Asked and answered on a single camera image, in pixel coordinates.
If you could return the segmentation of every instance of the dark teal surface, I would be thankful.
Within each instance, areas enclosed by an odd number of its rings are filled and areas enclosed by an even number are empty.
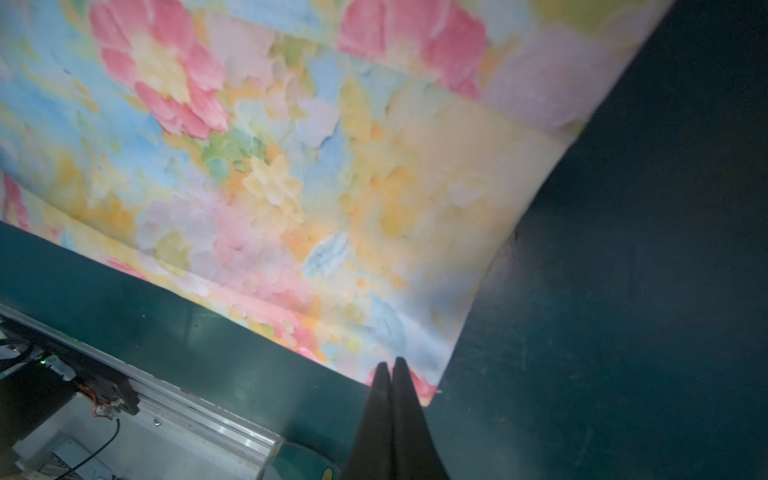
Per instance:
[[[494,262],[426,410],[460,478],[768,478],[768,23],[680,2]],[[342,462],[367,388],[0,226],[0,303]]]

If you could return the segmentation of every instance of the pink flower print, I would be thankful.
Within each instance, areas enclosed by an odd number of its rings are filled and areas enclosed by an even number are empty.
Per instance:
[[[149,281],[149,279],[145,277],[144,274],[136,271],[132,266],[128,265],[125,262],[121,262],[120,260],[116,260],[114,258],[108,257],[102,260],[102,263],[106,266],[111,266],[115,270],[120,270],[122,273],[127,273],[128,275],[135,276],[136,278],[142,279],[145,282]]]
[[[22,201],[22,189],[18,187],[8,174],[0,171],[0,176],[2,176],[2,190],[0,190],[0,194],[5,191],[5,197],[0,195],[0,199],[2,199],[2,209],[0,210],[2,220],[24,231],[31,231],[32,218]]]
[[[589,36],[562,24],[538,29],[498,67],[484,103],[570,139],[568,126],[589,120],[669,4],[625,7]]]
[[[229,114],[215,97],[224,69],[178,0],[106,0],[91,4],[89,16],[107,73],[136,92],[163,130],[200,139],[227,131]]]
[[[205,16],[205,25],[210,49],[224,65],[228,85],[240,87],[246,79],[261,88],[273,83],[274,30],[214,13]]]
[[[405,44],[440,84],[471,98],[480,95],[477,67],[488,44],[485,25],[453,0],[353,0],[336,44],[371,61]]]

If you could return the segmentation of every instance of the pastel floral pattern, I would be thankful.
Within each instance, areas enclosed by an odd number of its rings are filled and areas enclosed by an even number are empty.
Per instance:
[[[487,43],[483,22],[453,0],[353,0],[336,41],[374,61],[389,49],[411,49],[440,84],[472,98]]]
[[[0,2],[0,220],[429,403],[669,0],[592,3]]]
[[[165,131],[200,139],[227,131],[229,114],[215,96],[224,69],[178,0],[95,2],[89,18],[107,73],[135,91]]]

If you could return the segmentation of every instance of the floral cloth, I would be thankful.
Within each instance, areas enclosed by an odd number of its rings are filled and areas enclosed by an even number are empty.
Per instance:
[[[0,5],[0,217],[434,396],[657,0]]]

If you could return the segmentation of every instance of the black cable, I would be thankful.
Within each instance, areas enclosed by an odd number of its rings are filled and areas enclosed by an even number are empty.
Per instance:
[[[21,345],[22,343],[29,343],[29,340],[27,340],[27,339],[0,339],[0,346]]]
[[[17,356],[10,359],[0,360],[0,373],[16,366],[29,359],[29,353],[32,351],[32,344],[26,339],[0,339],[0,347],[7,345],[23,345],[26,344],[27,348],[18,353]]]
[[[104,449],[106,449],[106,448],[107,448],[107,445],[109,445],[110,443],[112,443],[112,440],[114,440],[114,438],[118,436],[118,433],[120,433],[120,419],[117,419],[117,421],[118,421],[118,427],[117,427],[117,429],[114,431],[114,435],[112,435],[112,438],[111,438],[111,439],[109,439],[109,442],[107,442],[107,443],[103,444],[103,445],[101,446],[101,448],[100,448],[100,449],[98,449],[96,452],[93,452],[93,453],[91,453],[91,456],[90,456],[90,457],[86,458],[86,459],[85,459],[85,460],[83,460],[82,462],[78,463],[78,464],[77,464],[77,465],[75,465],[74,467],[70,468],[70,469],[69,469],[69,470],[67,470],[66,472],[64,472],[64,473],[62,473],[61,475],[59,475],[58,477],[56,477],[56,480],[62,480],[62,479],[63,479],[63,478],[65,478],[67,475],[71,474],[72,472],[74,472],[75,470],[77,470],[78,468],[80,468],[81,466],[83,466],[83,465],[85,465],[86,463],[88,463],[88,461],[92,460],[92,459],[93,459],[93,458],[94,458],[96,455],[98,455],[98,454],[99,454],[99,452],[101,452],[101,450],[104,450]]]

